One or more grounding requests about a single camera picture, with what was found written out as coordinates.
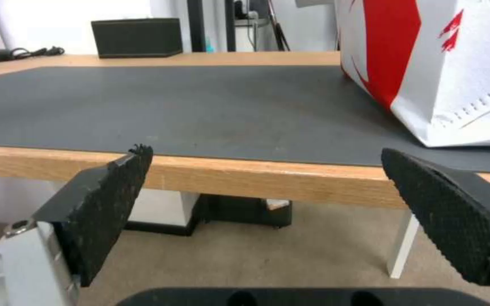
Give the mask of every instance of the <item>black pole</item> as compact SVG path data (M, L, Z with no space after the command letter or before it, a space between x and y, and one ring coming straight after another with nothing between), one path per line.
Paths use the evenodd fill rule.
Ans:
M226 16L226 47L228 52L236 52L236 29L234 25L234 0L224 0Z
M188 0L188 23L192 52L205 52L204 10L202 0Z

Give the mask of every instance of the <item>floor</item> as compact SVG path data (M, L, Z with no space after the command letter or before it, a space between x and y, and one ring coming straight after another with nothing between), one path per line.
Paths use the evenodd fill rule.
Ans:
M490 301L490 287L463 281L423 232L401 279L387 254L402 211L328 204L294 206L283 229L212 222L192 237L125 231L80 305L113 305L165 286L444 287Z

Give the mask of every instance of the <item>gray table mat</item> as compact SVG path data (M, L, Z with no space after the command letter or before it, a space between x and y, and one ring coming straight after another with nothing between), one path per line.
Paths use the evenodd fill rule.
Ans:
M380 165L392 147L490 172L490 148L426 149L335 66L36 68L0 76L0 146Z

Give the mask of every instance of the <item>red graphic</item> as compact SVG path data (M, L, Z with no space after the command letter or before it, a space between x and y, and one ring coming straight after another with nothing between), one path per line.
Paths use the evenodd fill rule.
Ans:
M455 33L453 33L453 35L451 35L451 37L449 37L449 39L444 41L444 43L442 44L442 52L444 52L444 51L449 52L455 48L455 45L457 44L457 36L458 35L459 35L459 29L457 29L455 31Z
M445 33L449 33L454 31L453 34L442 44L442 52L449 52L455 48L457 45L457 37L459 36L459 26L461 25L462 13L464 10L461 10L453 19L445 26L443 31L440 33L440 37L442 37Z
M445 33L449 33L450 31L457 29L457 27L461 25L462 12L464 12L464 10L461 10L457 15L455 15L455 17L453 17L453 19L445 26L438 38L442 37Z
M389 109L402 85L421 19L416 0L364 0L363 4L368 81L354 68L373 98Z

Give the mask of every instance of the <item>white shopping bag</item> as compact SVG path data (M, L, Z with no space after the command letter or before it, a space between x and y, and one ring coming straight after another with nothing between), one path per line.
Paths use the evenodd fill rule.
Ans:
M428 147L490 145L490 0L335 0L342 69Z

